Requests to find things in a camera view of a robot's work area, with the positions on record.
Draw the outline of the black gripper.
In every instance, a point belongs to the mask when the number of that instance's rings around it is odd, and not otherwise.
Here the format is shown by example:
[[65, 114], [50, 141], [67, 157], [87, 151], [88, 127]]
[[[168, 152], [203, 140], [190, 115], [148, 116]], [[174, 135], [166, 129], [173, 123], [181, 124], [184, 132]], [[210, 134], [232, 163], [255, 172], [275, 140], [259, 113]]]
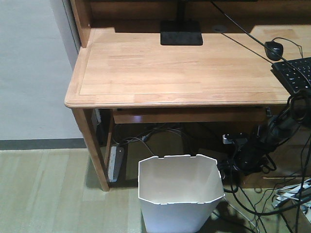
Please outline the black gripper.
[[260, 141], [248, 141], [245, 144], [240, 144], [237, 141], [224, 140], [223, 144], [234, 145], [234, 152], [231, 157], [222, 160], [222, 170], [229, 172], [242, 172], [244, 175], [261, 172], [263, 162], [262, 157], [267, 153], [267, 144]]

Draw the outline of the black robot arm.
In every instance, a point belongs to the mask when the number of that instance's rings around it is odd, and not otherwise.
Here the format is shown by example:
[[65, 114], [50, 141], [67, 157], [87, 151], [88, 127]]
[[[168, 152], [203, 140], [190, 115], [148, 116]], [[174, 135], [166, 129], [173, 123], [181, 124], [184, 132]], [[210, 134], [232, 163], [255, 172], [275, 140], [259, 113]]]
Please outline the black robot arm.
[[294, 136], [301, 126], [311, 127], [310, 90], [300, 90], [291, 95], [278, 115], [257, 125], [250, 135], [224, 134], [223, 143], [233, 144], [235, 150], [227, 160], [218, 164], [218, 169], [240, 171], [245, 175], [261, 172], [263, 168], [276, 170], [269, 153]]

